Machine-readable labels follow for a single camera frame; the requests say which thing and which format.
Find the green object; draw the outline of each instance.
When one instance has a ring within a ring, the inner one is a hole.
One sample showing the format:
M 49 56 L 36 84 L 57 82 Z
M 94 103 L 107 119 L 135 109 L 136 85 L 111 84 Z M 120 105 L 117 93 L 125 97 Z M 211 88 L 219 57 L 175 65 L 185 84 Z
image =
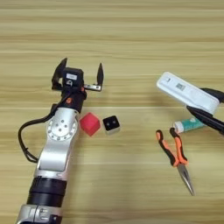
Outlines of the green object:
M 181 122 L 175 122 L 173 124 L 173 128 L 175 128 L 175 130 L 178 133 L 185 132 L 188 130 L 196 130 L 196 129 L 202 128 L 204 126 L 205 126 L 205 124 L 203 122 L 201 122 L 200 120 L 198 120 L 197 118 L 194 118 L 194 117 L 191 119 L 186 119 Z

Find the black cable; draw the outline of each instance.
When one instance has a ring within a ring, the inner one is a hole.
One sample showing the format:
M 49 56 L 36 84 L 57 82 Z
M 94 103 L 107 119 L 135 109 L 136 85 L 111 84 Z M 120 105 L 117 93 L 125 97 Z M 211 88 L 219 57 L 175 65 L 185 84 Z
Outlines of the black cable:
M 72 93 L 68 94 L 67 96 L 65 96 L 64 98 L 61 99 L 61 101 L 52 109 L 52 111 L 45 117 L 42 117 L 42 118 L 39 118 L 39 119 L 35 119 L 35 120 L 32 120 L 32 121 L 29 121 L 29 122 L 26 122 L 24 123 L 20 129 L 18 130 L 18 133 L 17 133 L 17 138 L 18 138 L 18 141 L 19 141 L 19 144 L 21 146 L 21 149 L 25 155 L 25 157 L 27 158 L 28 161 L 32 162 L 32 163 L 37 163 L 39 161 L 39 159 L 35 156 L 33 156 L 29 151 L 28 151 L 28 148 L 25 147 L 25 144 L 24 144 L 24 141 L 23 141 L 23 138 L 22 138 L 22 130 L 24 128 L 26 128 L 27 126 L 31 126 L 33 124 L 38 124 L 38 123 L 45 123 L 47 122 L 49 119 L 51 119 L 56 110 L 58 109 L 58 107 L 63 103 L 65 102 L 65 100 L 71 96 Z

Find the small block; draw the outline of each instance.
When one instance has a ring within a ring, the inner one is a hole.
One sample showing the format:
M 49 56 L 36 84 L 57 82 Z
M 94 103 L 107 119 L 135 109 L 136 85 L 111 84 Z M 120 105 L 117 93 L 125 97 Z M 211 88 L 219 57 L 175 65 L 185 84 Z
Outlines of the small block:
M 95 115 L 88 113 L 80 119 L 80 126 L 89 136 L 92 136 L 101 127 L 101 124 Z
M 107 134 L 113 134 L 120 130 L 120 123 L 118 122 L 115 115 L 112 115 L 110 117 L 104 118 L 102 120 L 106 133 Z

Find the wood grain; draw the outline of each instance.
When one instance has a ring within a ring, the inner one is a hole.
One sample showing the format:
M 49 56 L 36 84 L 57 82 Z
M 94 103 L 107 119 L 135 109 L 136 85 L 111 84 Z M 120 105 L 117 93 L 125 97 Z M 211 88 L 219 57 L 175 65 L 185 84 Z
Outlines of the wood grain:
M 164 130 L 173 146 L 167 130 L 191 117 L 156 88 L 158 77 L 170 71 L 224 90 L 223 41 L 221 0 L 0 0 L 1 222 L 15 222 L 35 169 L 19 149 L 18 128 L 59 100 L 51 78 L 68 57 L 87 83 L 103 63 L 103 91 L 88 94 L 82 114 L 116 115 L 122 127 L 113 136 L 80 133 L 63 224 L 224 223 L 222 136 L 209 128 L 181 135 L 195 197 L 155 138 Z M 38 155 L 45 126 L 29 128 L 24 138 Z

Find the orange pliers handle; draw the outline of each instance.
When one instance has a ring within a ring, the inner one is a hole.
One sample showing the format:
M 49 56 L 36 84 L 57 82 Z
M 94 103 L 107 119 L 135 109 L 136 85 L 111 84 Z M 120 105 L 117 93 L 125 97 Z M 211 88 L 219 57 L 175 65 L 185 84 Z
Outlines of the orange pliers handle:
M 183 145 L 180 136 L 177 134 L 174 128 L 170 128 L 170 133 L 175 140 L 177 156 L 171 151 L 168 143 L 164 140 L 163 132 L 160 129 L 156 131 L 158 143 L 170 159 L 172 166 L 177 166 L 178 164 L 187 165 L 188 162 L 187 158 L 184 155 Z

